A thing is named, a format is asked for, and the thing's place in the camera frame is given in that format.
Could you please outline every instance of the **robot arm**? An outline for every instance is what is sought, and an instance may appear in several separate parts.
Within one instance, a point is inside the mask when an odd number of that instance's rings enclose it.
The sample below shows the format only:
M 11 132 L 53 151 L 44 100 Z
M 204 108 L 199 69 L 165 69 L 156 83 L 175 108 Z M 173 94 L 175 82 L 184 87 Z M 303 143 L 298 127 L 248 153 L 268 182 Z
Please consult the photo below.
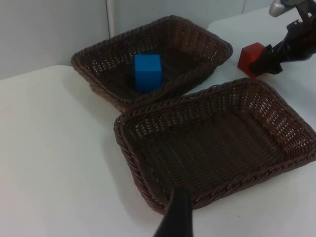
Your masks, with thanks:
M 282 62 L 303 61 L 316 53 L 316 3 L 314 0 L 275 0 L 270 15 L 277 17 L 296 8 L 302 21 L 296 20 L 287 26 L 288 33 L 282 42 L 268 45 L 261 55 L 249 65 L 254 75 L 282 72 Z
M 304 1 L 306 0 L 274 0 L 270 6 L 269 14 L 278 17 Z

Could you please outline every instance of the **brown wicker basket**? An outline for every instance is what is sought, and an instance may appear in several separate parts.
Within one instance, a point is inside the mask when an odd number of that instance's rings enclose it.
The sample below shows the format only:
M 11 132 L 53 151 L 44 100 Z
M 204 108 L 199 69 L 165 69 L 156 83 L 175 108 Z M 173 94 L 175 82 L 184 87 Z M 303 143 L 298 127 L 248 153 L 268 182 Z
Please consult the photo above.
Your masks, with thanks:
M 118 144 L 147 204 L 175 186 L 194 208 L 315 160 L 313 129 L 266 83 L 240 79 L 122 114 Z
M 168 16 L 86 48 L 72 66 L 92 90 L 120 111 L 182 95 L 206 80 L 232 54 L 231 45 L 189 20 Z M 160 54 L 162 87 L 135 90 L 134 55 Z

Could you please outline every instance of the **black object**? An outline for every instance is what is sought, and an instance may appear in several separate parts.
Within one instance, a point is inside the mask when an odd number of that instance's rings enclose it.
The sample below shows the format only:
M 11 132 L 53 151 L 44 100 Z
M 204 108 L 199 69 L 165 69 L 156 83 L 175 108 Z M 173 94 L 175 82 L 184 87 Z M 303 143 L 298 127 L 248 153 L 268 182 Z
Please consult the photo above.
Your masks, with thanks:
M 295 7 L 302 22 L 296 20 L 289 24 L 282 42 L 265 47 L 259 58 L 249 65 L 253 74 L 278 74 L 283 71 L 282 62 L 304 61 L 316 53 L 316 3 L 306 0 Z
M 167 212 L 154 237 L 193 237 L 192 201 L 187 189 L 173 190 Z

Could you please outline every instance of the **basket weave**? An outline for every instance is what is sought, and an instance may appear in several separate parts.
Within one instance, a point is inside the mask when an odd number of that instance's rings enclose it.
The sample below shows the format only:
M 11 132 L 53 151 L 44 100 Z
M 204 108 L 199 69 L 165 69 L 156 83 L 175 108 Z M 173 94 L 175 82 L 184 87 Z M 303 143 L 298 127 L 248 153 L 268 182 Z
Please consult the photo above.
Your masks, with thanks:
M 240 79 L 122 114 L 118 144 L 147 204 L 174 186 L 194 209 L 315 160 L 316 134 L 264 82 Z
M 72 66 L 92 90 L 117 109 L 127 111 L 177 95 L 206 80 L 232 54 L 231 45 L 177 16 L 168 16 L 86 48 Z M 135 90 L 134 55 L 160 54 L 162 87 Z

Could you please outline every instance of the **basket rim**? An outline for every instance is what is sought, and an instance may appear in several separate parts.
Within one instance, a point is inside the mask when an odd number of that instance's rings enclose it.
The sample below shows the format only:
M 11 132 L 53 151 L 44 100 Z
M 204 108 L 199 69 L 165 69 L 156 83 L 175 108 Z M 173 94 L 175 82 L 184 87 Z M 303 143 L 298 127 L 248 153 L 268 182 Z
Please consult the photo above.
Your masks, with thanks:
M 153 193 L 152 190 L 150 190 L 152 188 L 152 185 L 146 182 L 146 174 L 143 173 L 142 167 L 139 165 L 137 152 L 135 151 L 135 148 L 130 144 L 130 139 L 126 137 L 122 124 L 124 122 L 129 121 L 130 119 L 139 119 L 142 117 L 147 117 L 147 116 L 150 116 L 150 114 L 152 113 L 156 114 L 156 113 L 161 112 L 162 109 L 167 110 L 174 107 L 175 105 L 179 103 L 188 103 L 190 101 L 199 100 L 200 98 L 208 96 L 209 94 L 213 94 L 221 90 L 226 90 L 229 87 L 234 87 L 240 84 L 248 84 L 249 86 L 260 85 L 266 90 L 270 91 L 270 93 L 273 94 L 273 96 L 278 101 L 278 103 L 281 103 L 282 105 L 286 106 L 287 111 L 290 112 L 290 115 L 295 116 L 295 118 L 298 119 L 300 125 L 305 128 L 305 133 L 308 134 L 314 140 L 316 140 L 316 133 L 311 128 L 311 126 L 307 124 L 293 110 L 293 108 L 287 104 L 287 102 L 277 93 L 275 89 L 270 87 L 267 83 L 257 80 L 257 79 L 249 79 L 249 78 L 238 79 L 233 82 L 224 83 L 222 85 L 211 86 L 209 89 L 206 89 L 197 93 L 189 94 L 183 97 L 169 99 L 163 102 L 155 103 L 153 105 L 148 105 L 146 107 L 141 107 L 132 111 L 128 111 L 120 115 L 116 119 L 114 123 L 115 135 L 128 165 L 131 168 L 131 163 L 132 163 L 133 168 L 131 169 L 138 172 L 138 175 L 135 175 L 134 172 L 132 171 L 132 175 L 133 175 L 135 183 L 137 181 L 138 183 L 141 183 L 143 187 L 146 187 L 144 190 L 141 190 L 136 184 L 139 191 L 141 192 L 141 195 L 143 196 L 144 199 L 146 199 L 148 205 L 151 202 L 155 203 L 155 205 L 153 204 L 149 205 L 153 210 L 159 213 L 163 213 L 163 210 L 165 209 L 165 205 L 160 203 L 158 200 L 158 198 L 163 199 L 162 194 L 160 194 L 158 197 L 156 192 Z M 215 201 L 218 198 L 226 197 L 231 193 L 245 189 L 247 187 L 247 184 L 250 184 L 253 180 L 265 181 L 267 178 L 271 177 L 272 174 L 278 174 L 278 173 L 281 174 L 283 173 L 284 170 L 290 171 L 296 168 L 297 166 L 302 166 L 308 162 L 313 161 L 315 157 L 316 157 L 316 146 L 313 149 L 311 149 L 308 154 L 301 154 L 300 156 L 296 158 L 279 162 L 277 164 L 272 164 L 270 166 L 267 166 L 261 169 L 259 172 L 253 171 L 251 173 L 248 173 L 246 176 L 236 177 L 235 179 L 231 181 L 222 183 L 217 188 L 215 188 L 212 191 L 212 193 L 210 193 L 210 191 L 205 191 L 203 193 L 201 192 L 201 194 L 195 201 L 195 203 L 199 203 L 199 205 L 197 205 L 196 208 L 201 208 L 208 205 L 208 203 L 206 202 L 210 200 L 210 198 L 213 198 Z
M 117 94 L 112 92 L 109 88 L 104 86 L 99 81 L 99 79 L 93 73 L 89 72 L 89 70 L 87 68 L 85 68 L 80 62 L 80 57 L 82 55 L 85 55 L 87 52 L 90 52 L 90 51 L 98 48 L 101 45 L 102 46 L 111 45 L 113 43 L 116 43 L 118 40 L 122 40 L 122 39 L 128 37 L 129 35 L 136 34 L 137 32 L 139 32 L 142 29 L 150 28 L 152 26 L 161 24 L 162 22 L 166 22 L 166 21 L 177 21 L 177 22 L 183 22 L 183 23 L 190 24 L 191 26 L 194 27 L 194 29 L 196 31 L 199 31 L 203 34 L 207 34 L 208 36 L 212 37 L 213 39 L 218 41 L 223 48 L 226 49 L 225 57 L 222 57 L 222 60 L 220 60 L 216 63 L 214 63 L 214 61 L 210 61 L 210 60 L 203 62 L 201 65 L 195 67 L 194 69 L 188 71 L 187 73 L 182 74 L 182 75 L 176 77 L 174 80 L 168 81 L 167 83 L 163 84 L 163 86 L 160 89 L 155 90 L 155 91 L 151 91 L 151 92 L 143 94 L 143 95 L 140 95 L 136 99 L 129 99 L 129 98 L 123 98 L 123 97 L 118 96 Z M 134 109 L 136 107 L 143 106 L 145 104 L 149 104 L 149 103 L 157 100 L 157 97 L 158 98 L 163 97 L 165 94 L 174 91 L 180 85 L 184 85 L 187 82 L 191 81 L 192 76 L 194 76 L 198 73 L 205 72 L 206 70 L 214 71 L 216 69 L 216 67 L 222 65 L 228 58 L 231 57 L 232 54 L 233 54 L 233 47 L 230 43 L 224 41 L 223 39 L 219 38 L 217 35 L 204 29 L 203 27 L 193 23 L 191 20 L 185 19 L 185 18 L 180 17 L 180 16 L 170 15 L 170 16 L 165 16 L 163 18 L 160 18 L 160 19 L 153 21 L 149 24 L 143 25 L 141 27 L 127 31 L 125 33 L 119 34 L 119 35 L 114 36 L 110 39 L 106 39 L 104 41 L 101 41 L 95 45 L 92 45 L 90 47 L 87 47 L 87 48 L 75 53 L 71 58 L 71 65 L 73 66 L 73 68 L 77 72 L 84 74 L 85 78 L 90 78 L 91 81 L 93 81 L 94 83 L 97 83 L 98 86 L 100 88 L 102 88 L 102 90 L 104 90 L 111 98 L 113 98 L 116 101 L 119 101 L 121 103 L 120 107 L 125 108 L 127 110 L 130 110 L 130 109 Z

